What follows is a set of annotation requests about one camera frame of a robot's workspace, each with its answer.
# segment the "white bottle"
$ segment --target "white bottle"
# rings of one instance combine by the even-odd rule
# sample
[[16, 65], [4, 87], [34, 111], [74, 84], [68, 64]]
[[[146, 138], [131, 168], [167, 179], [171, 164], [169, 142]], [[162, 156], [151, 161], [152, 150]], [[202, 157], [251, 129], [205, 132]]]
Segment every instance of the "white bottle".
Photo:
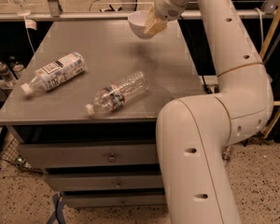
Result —
[[35, 91], [50, 91], [85, 69], [83, 57], [77, 52], [72, 52], [37, 69], [35, 77], [29, 83], [21, 85], [21, 88], [26, 95], [32, 95]]
[[0, 77], [6, 82], [8, 87], [14, 87], [17, 79], [10, 71], [8, 65], [0, 61]]
[[148, 89], [147, 75], [143, 71], [135, 72], [97, 92], [92, 102], [86, 105], [86, 110], [90, 116], [108, 113]]

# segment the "terrazzo floor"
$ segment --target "terrazzo floor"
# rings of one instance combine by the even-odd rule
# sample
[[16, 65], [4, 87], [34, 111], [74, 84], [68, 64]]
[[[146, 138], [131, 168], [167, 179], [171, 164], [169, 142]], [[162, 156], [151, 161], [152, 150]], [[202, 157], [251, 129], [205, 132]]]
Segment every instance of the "terrazzo floor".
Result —
[[[13, 137], [9, 133], [5, 149]], [[0, 224], [48, 222], [54, 214], [52, 191], [41, 174], [22, 172], [0, 160]], [[243, 224], [280, 224], [280, 144], [257, 137], [233, 145], [226, 169]], [[63, 207], [66, 224], [169, 224], [165, 205], [75, 210]]]

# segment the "drawer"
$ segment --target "drawer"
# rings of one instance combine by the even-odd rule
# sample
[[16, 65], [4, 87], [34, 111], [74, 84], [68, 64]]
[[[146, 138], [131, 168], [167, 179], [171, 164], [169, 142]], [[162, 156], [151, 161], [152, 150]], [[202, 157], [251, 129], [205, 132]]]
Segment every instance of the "drawer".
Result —
[[131, 206], [131, 205], [160, 205], [166, 204], [162, 191], [144, 193], [98, 194], [64, 196], [63, 200], [71, 208]]
[[163, 188], [161, 174], [47, 175], [45, 181], [55, 191]]
[[20, 125], [13, 128], [26, 144], [156, 139], [155, 118], [89, 121], [92, 123]]
[[156, 145], [136, 142], [19, 145], [34, 168], [63, 168], [158, 163]]

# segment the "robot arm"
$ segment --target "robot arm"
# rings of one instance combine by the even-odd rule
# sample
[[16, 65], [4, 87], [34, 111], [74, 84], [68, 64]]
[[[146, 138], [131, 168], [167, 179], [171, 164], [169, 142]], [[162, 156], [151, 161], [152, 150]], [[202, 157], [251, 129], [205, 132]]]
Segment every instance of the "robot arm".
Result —
[[[155, 0], [153, 15], [175, 20], [188, 1]], [[156, 134], [165, 194], [173, 224], [241, 223], [221, 149], [265, 126], [273, 93], [232, 1], [198, 3], [219, 93], [180, 98], [160, 112]]]

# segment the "metal frame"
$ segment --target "metal frame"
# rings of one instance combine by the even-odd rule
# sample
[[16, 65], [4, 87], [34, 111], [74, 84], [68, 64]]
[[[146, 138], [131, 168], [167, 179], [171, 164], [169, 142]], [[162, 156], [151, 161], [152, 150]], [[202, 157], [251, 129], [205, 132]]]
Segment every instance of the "metal frame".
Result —
[[49, 13], [52, 17], [59, 17], [63, 12], [63, 8], [59, 3], [59, 0], [48, 0]]
[[278, 34], [278, 37], [274, 40], [272, 47], [270, 48], [270, 50], [268, 51], [267, 55], [264, 58], [264, 64], [266, 64], [270, 57], [272, 56], [274, 50], [276, 49], [278, 43], [280, 41], [280, 33]]
[[265, 14], [273, 14], [278, 6], [279, 0], [267, 0], [263, 3], [261, 10]]
[[[238, 10], [241, 19], [258, 19], [256, 10]], [[59, 17], [51, 17], [48, 13], [31, 14], [27, 19], [34, 21], [89, 21], [89, 20], [127, 20], [131, 12], [101, 12], [101, 13], [63, 13]], [[202, 18], [199, 10], [185, 11], [182, 14], [184, 20], [200, 20]], [[264, 14], [263, 19], [273, 18], [273, 14]], [[0, 14], [0, 21], [23, 21], [17, 14]]]

